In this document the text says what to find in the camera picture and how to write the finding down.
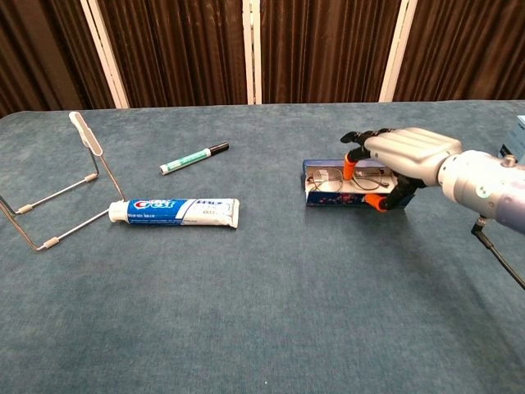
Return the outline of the silver right hand orange fingertips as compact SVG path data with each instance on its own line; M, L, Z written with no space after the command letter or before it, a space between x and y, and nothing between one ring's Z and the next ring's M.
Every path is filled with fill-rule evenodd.
M418 189L438 186L442 164L463 151L459 140L417 127L351 131L340 141L358 145L345 155L345 180L353 178L359 161L369 158L388 167L397 177L396 186L387 196L365 195L365 202L380 212L396 208Z

